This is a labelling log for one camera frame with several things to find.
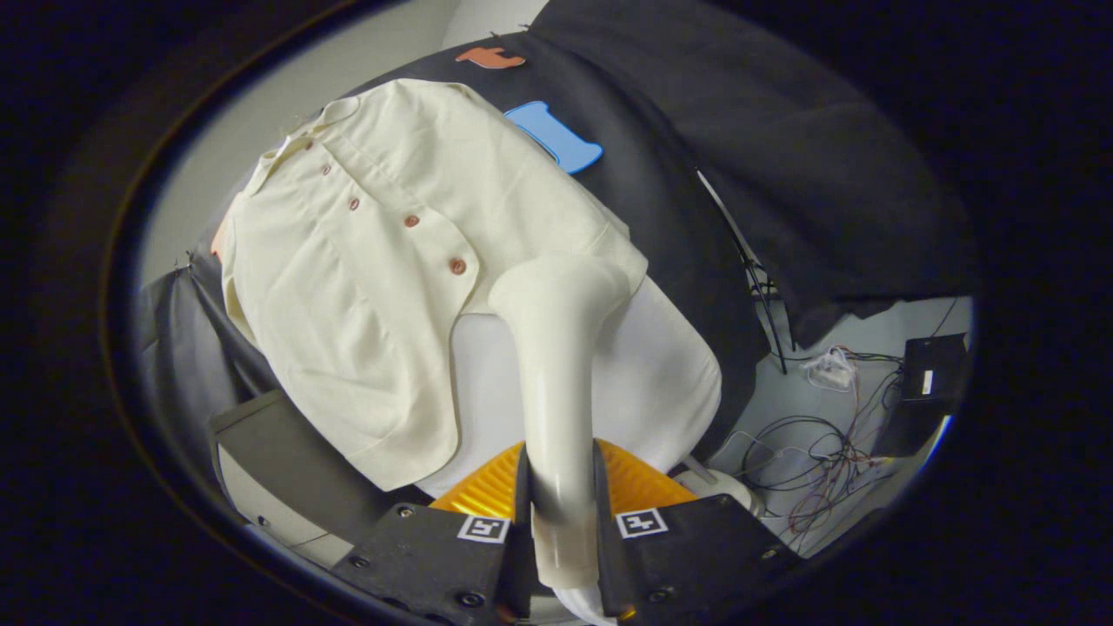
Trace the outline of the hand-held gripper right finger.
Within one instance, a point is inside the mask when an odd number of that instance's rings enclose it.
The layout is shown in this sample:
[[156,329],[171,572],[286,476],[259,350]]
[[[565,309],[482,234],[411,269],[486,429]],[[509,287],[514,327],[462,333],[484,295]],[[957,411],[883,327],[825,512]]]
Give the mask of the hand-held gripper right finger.
[[699,496],[595,440],[599,585],[620,623],[732,623],[802,559],[733,496]]

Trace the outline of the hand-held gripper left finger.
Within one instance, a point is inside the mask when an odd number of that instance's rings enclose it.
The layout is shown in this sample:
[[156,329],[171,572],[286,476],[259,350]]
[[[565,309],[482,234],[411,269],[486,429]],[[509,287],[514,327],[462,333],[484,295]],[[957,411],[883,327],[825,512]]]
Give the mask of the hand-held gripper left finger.
[[402,625],[512,625],[533,593],[524,444],[430,503],[400,502],[329,573]]

